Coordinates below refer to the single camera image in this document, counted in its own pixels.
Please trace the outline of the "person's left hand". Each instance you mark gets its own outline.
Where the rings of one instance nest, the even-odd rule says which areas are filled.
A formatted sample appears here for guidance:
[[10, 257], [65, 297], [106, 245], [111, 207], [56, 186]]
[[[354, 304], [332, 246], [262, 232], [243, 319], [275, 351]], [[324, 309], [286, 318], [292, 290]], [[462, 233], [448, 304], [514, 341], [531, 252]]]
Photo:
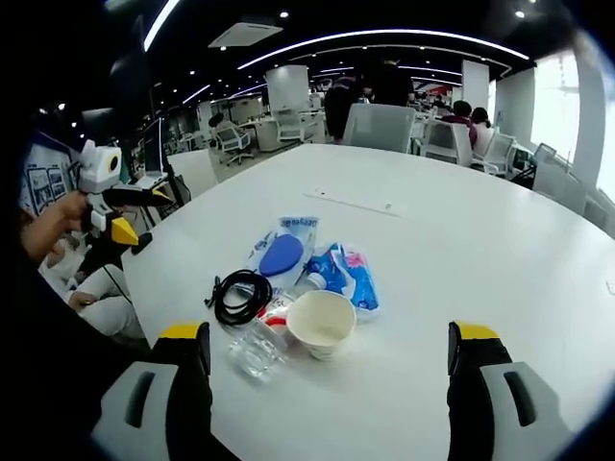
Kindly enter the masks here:
[[82, 229], [86, 206], [86, 195], [72, 191], [47, 207], [21, 231], [22, 247], [36, 265], [52, 251], [62, 235]]

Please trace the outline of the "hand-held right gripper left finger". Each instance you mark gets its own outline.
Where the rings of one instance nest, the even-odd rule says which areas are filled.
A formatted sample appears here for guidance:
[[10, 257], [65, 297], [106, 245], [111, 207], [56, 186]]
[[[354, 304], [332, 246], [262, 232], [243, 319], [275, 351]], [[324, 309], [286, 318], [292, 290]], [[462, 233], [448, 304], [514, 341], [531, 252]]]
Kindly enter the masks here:
[[169, 328], [101, 398], [92, 441], [107, 460], [224, 460], [209, 379], [209, 323]]

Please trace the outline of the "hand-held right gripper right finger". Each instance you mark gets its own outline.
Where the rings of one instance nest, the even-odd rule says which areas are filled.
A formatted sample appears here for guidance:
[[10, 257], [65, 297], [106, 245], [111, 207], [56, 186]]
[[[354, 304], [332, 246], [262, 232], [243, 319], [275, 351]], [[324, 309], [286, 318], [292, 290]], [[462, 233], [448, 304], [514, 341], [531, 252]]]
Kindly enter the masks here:
[[554, 460], [572, 437], [552, 387], [487, 326], [449, 323], [450, 460]]

